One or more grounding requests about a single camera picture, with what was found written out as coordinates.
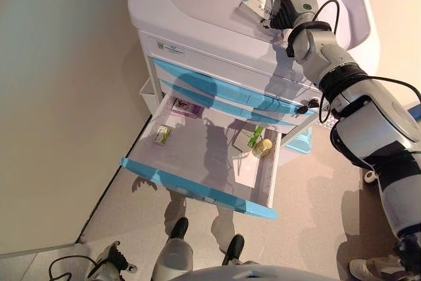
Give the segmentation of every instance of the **closed drawer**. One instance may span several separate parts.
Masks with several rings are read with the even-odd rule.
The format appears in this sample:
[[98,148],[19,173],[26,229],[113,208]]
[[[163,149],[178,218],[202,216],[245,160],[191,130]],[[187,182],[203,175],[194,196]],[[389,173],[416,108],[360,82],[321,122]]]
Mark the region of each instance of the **closed drawer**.
[[[281,58],[277,65],[274,65],[276,69],[274,69],[273,73],[269,73],[258,69],[251,70],[246,66],[242,67],[237,63],[231,63],[227,60],[223,61],[177,43],[161,41],[147,34],[140,33],[140,36],[147,43],[144,47],[147,47],[149,56],[162,61],[169,61],[172,64],[186,67],[212,78],[237,84],[296,105],[301,104],[303,101],[309,101],[313,97],[320,98],[321,96],[321,92],[305,79],[302,72],[294,69],[292,60],[286,58],[286,56]],[[160,43],[174,44],[183,51],[183,54],[161,49]]]
[[298,106],[281,99],[269,97],[158,59],[154,59],[154,64],[157,76],[161,81],[161,89],[164,92],[168,93],[176,89],[190,99],[194,100],[194,97],[197,97],[195,100],[197,103],[201,103],[198,99],[202,99],[199,95],[203,95],[208,102],[207,104],[202,103],[202,105],[208,107],[210,104],[221,105],[220,103],[223,103],[229,107],[243,109],[245,114],[252,113],[253,120],[256,122],[280,126],[280,129],[277,129],[279,132],[288,133],[293,126],[302,123],[308,115],[313,113],[307,111],[303,115],[298,115]]

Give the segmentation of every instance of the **robot forearm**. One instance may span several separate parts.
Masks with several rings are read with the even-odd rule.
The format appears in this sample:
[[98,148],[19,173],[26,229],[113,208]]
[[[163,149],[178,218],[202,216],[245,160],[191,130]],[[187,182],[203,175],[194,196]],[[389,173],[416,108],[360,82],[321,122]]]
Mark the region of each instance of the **robot forearm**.
[[400,239],[398,247],[406,249],[400,256],[409,270],[419,273],[420,129],[398,100],[337,44],[330,26],[313,21],[317,7],[316,0],[281,0],[280,11],[288,14],[279,12],[269,25],[293,28],[288,56],[303,66],[339,120],[332,128],[332,145],[354,165],[376,172],[385,214]]

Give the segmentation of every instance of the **white wall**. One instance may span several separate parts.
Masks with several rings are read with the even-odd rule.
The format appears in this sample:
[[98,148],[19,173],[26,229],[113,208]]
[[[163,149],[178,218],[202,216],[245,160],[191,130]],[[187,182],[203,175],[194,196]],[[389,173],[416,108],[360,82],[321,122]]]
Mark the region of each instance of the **white wall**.
[[[380,38],[377,75],[421,89],[421,0],[370,0]],[[408,88],[382,82],[404,105],[417,101]]]
[[75,242],[149,113],[127,0],[0,0],[0,253]]

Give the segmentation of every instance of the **floor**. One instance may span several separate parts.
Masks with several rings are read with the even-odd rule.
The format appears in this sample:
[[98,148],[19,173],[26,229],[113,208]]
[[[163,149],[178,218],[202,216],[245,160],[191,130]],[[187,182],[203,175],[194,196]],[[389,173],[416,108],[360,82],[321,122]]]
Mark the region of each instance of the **floor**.
[[[127,260],[138,267],[127,281],[150,280],[153,265],[177,218],[186,215],[186,241],[193,248],[195,269],[220,265],[231,237],[245,238],[242,260],[293,267],[352,280],[347,263],[384,256],[394,238],[376,187],[362,185],[361,171],[330,145],[329,130],[313,127],[313,150],[278,169],[273,207],[277,220],[232,213],[214,205],[172,194],[120,170],[82,234],[82,244],[0,261],[0,280],[46,280],[57,257],[96,257],[115,240]],[[87,262],[67,259],[55,276],[74,271],[83,280]]]

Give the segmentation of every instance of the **yellow bottle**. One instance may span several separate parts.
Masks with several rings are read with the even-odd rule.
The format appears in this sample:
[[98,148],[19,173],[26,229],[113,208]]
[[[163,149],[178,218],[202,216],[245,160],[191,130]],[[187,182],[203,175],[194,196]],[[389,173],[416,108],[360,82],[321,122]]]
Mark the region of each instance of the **yellow bottle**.
[[252,149],[252,153],[257,158],[262,158],[267,153],[269,153],[270,149],[272,148],[272,141],[270,139],[265,138],[257,142]]

